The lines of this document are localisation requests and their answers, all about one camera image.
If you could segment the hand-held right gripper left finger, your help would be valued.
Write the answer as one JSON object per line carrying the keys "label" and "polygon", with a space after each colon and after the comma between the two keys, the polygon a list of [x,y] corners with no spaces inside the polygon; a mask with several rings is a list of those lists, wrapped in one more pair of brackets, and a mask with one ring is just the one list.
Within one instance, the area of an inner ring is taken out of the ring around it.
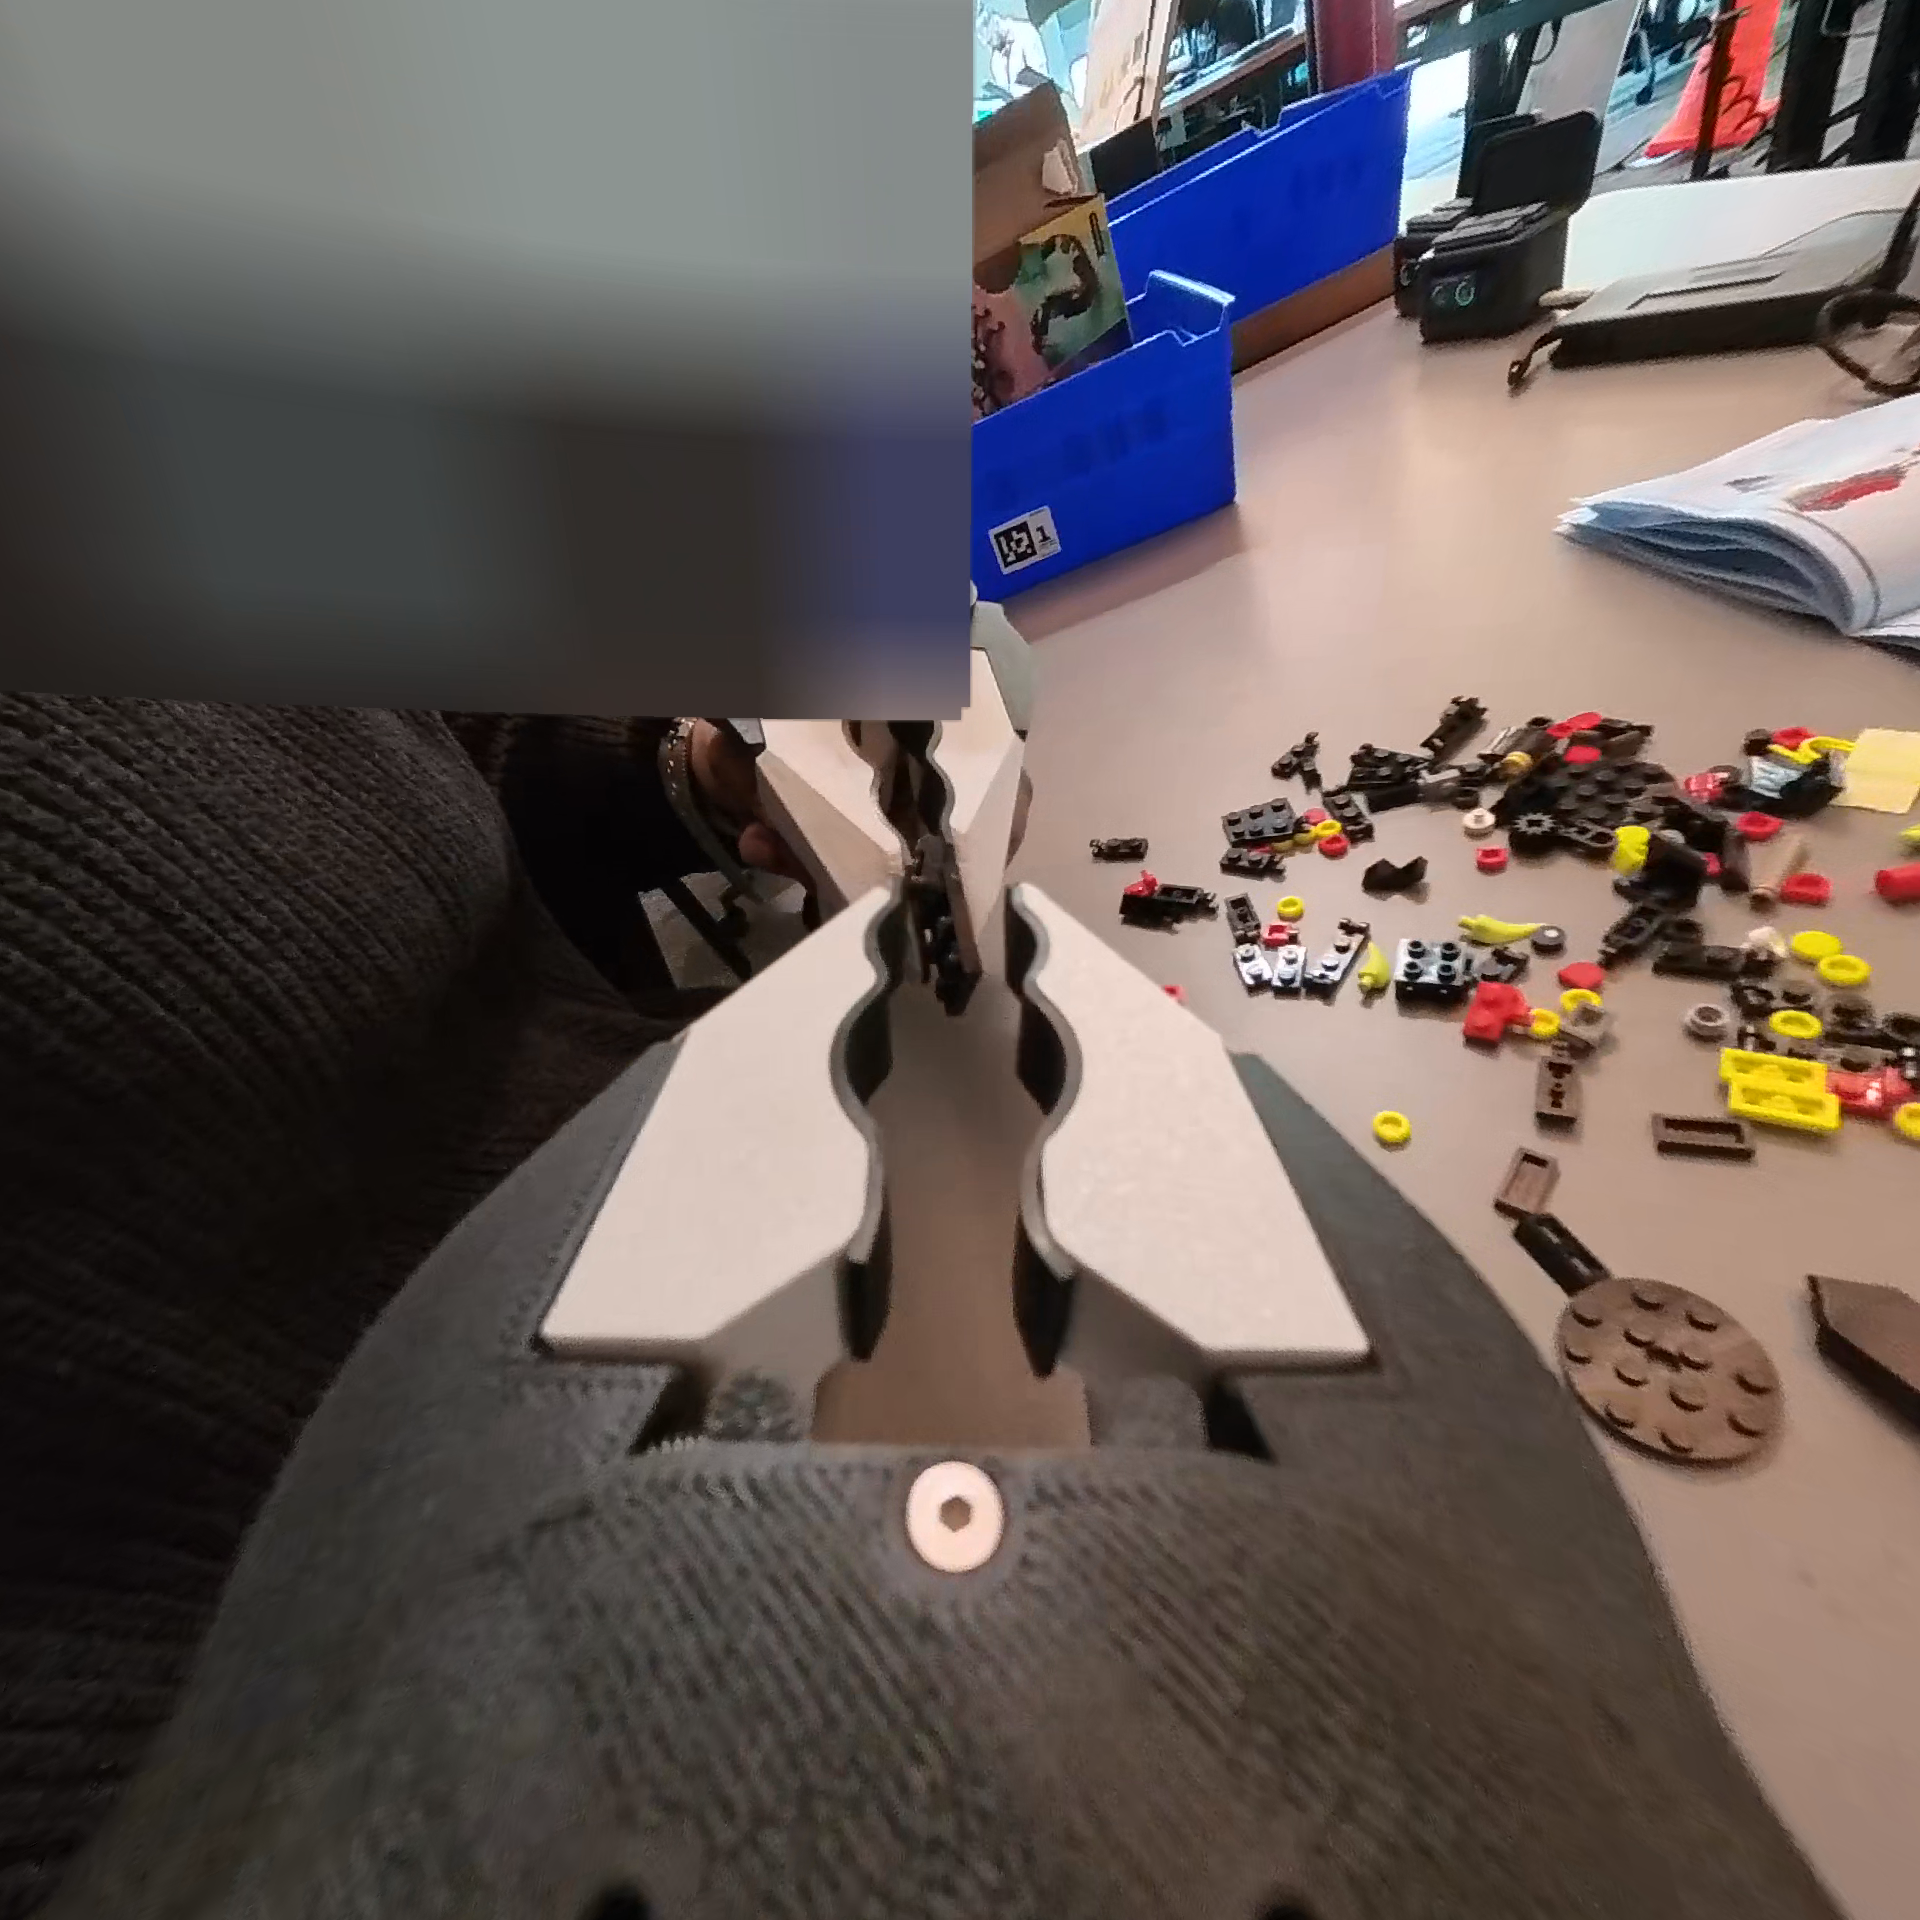
{"label": "hand-held right gripper left finger", "polygon": [[799,1414],[886,1320],[872,1096],[893,1069],[902,887],[873,887],[687,1027],[612,1159],[541,1344],[705,1386],[779,1383]]}

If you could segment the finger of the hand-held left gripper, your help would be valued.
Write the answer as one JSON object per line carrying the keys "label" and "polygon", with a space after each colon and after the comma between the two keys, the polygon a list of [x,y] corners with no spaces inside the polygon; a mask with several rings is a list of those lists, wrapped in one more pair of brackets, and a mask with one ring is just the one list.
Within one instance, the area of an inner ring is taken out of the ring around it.
{"label": "finger of the hand-held left gripper", "polygon": [[1028,806],[1036,656],[998,603],[972,603],[972,691],[957,720],[908,730],[908,855],[941,833],[980,938],[1001,901]]}
{"label": "finger of the hand-held left gripper", "polygon": [[899,893],[904,847],[880,801],[880,768],[848,722],[764,720],[756,755],[762,804],[804,866],[823,914]]}

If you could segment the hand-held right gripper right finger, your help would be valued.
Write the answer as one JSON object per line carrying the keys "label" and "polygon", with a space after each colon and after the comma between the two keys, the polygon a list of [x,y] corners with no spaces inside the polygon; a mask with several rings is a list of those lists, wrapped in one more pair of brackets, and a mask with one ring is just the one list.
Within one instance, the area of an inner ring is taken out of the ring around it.
{"label": "hand-held right gripper right finger", "polygon": [[1222,1381],[1373,1356],[1240,1060],[1067,906],[1005,918],[1024,1161],[1012,1312],[1038,1376]]}

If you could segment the small black lego part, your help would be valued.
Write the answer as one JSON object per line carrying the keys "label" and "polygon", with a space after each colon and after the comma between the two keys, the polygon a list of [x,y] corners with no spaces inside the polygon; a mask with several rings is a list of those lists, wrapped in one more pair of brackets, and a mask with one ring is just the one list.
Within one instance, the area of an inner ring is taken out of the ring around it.
{"label": "small black lego part", "polygon": [[919,980],[949,1018],[959,1018],[980,983],[976,933],[957,849],[919,833],[904,872],[904,909],[919,956]]}

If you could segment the pile of lego pieces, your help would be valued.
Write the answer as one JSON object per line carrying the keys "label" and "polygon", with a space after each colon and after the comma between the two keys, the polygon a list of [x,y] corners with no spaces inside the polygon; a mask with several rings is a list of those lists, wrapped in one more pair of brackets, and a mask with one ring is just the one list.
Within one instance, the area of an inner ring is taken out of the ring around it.
{"label": "pile of lego pieces", "polygon": [[1918,1298],[1918,847],[1867,738],[1686,739],[1650,696],[1102,730],[1064,819],[1153,956],[1532,1309],[1647,1274]]}

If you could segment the lego snake model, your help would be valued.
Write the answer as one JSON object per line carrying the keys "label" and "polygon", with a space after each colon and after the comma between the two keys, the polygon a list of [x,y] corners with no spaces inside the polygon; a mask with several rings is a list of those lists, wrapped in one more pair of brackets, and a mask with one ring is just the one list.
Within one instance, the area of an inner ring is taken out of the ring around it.
{"label": "lego snake model", "polygon": [[1821,1356],[1918,1430],[1918,1298],[1889,1283],[1807,1278]]}

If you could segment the printed lego box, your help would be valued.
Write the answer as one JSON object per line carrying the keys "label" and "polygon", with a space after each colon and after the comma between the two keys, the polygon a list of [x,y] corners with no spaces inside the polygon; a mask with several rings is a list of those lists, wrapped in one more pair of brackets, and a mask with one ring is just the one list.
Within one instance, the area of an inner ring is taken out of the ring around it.
{"label": "printed lego box", "polygon": [[975,267],[972,411],[993,420],[1127,350],[1135,330],[1105,193],[1067,197]]}

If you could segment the round dark lego plate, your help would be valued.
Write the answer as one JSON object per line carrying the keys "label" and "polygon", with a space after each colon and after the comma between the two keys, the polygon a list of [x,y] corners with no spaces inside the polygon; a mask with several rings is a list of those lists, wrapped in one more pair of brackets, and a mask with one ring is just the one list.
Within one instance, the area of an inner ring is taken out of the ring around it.
{"label": "round dark lego plate", "polygon": [[1785,1433],[1785,1376],[1727,1306],[1662,1279],[1569,1295],[1555,1364],[1583,1414],[1679,1469],[1739,1469]]}

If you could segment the lego instruction booklet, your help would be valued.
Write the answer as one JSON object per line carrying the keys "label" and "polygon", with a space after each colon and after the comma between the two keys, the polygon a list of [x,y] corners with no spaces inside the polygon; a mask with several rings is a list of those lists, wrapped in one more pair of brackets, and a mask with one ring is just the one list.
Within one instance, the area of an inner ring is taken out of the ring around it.
{"label": "lego instruction booklet", "polygon": [[1555,532],[1686,589],[1918,648],[1918,396],[1578,499]]}

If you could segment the person's left hand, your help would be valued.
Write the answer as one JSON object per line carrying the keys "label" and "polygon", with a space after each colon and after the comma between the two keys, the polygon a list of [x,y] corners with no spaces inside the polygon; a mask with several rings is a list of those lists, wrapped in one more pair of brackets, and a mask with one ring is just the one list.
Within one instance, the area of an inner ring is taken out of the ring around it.
{"label": "person's left hand", "polygon": [[779,878],[813,893],[806,863],[783,840],[762,801],[756,755],[741,738],[720,722],[695,720],[690,774],[709,827],[741,872]]}

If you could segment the blue plastic bin with tag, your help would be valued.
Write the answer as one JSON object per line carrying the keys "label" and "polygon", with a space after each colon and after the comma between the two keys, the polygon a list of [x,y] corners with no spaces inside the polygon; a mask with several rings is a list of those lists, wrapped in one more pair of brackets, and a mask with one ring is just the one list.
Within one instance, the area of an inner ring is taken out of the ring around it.
{"label": "blue plastic bin with tag", "polygon": [[972,431],[972,583],[1001,603],[1236,504],[1236,298],[1151,272],[1132,344]]}

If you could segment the cardboard box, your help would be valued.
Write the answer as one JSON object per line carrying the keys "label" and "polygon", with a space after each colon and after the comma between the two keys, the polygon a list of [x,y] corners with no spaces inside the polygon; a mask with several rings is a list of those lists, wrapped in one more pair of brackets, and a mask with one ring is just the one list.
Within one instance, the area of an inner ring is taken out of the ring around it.
{"label": "cardboard box", "polygon": [[976,122],[972,155],[975,288],[1001,295],[1020,272],[1024,244],[1097,187],[1051,79]]}

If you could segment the long blue plastic bin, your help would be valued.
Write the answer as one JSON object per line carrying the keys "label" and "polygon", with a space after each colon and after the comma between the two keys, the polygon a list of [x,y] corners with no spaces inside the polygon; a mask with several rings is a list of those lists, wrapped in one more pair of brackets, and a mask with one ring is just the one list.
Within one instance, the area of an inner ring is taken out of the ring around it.
{"label": "long blue plastic bin", "polygon": [[1412,70],[1389,70],[1237,130],[1116,197],[1129,298],[1170,272],[1236,301],[1236,369],[1389,301]]}

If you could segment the black charger device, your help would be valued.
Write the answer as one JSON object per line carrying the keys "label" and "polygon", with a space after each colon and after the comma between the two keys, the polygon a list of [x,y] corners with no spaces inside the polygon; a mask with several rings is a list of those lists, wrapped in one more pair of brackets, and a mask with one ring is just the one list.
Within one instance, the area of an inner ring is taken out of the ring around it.
{"label": "black charger device", "polygon": [[1561,288],[1572,215],[1590,199],[1602,118],[1517,111],[1467,132],[1458,193],[1406,218],[1396,311],[1426,345],[1522,330]]}

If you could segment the white flat panel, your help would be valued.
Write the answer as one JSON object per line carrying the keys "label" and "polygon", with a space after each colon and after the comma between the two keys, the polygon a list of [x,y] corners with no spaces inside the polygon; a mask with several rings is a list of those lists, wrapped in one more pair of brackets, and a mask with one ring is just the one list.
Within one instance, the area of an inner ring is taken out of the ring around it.
{"label": "white flat panel", "polygon": [[1918,161],[1606,193],[1561,288],[1555,374],[1813,345],[1832,307],[1918,295]]}

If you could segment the orange fabric object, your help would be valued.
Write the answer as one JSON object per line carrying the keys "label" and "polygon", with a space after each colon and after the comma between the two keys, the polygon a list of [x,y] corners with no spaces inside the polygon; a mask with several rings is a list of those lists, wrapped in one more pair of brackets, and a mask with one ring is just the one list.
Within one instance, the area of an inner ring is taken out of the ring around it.
{"label": "orange fabric object", "polygon": [[1718,4],[1708,7],[1708,36],[1694,57],[1691,77],[1665,124],[1644,140],[1644,161],[1691,157],[1700,146],[1708,107],[1713,107],[1713,157],[1735,155],[1767,138],[1781,109],[1781,83],[1773,77],[1775,56],[1785,53],[1796,4],[1731,4],[1727,57],[1718,57]]}

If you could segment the red post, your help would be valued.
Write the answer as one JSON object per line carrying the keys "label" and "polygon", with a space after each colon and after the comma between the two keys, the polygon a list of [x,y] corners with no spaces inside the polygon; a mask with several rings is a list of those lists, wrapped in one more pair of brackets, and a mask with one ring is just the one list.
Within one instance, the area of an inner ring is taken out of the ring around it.
{"label": "red post", "polygon": [[1392,72],[1400,15],[1392,0],[1311,0],[1309,56],[1313,94]]}

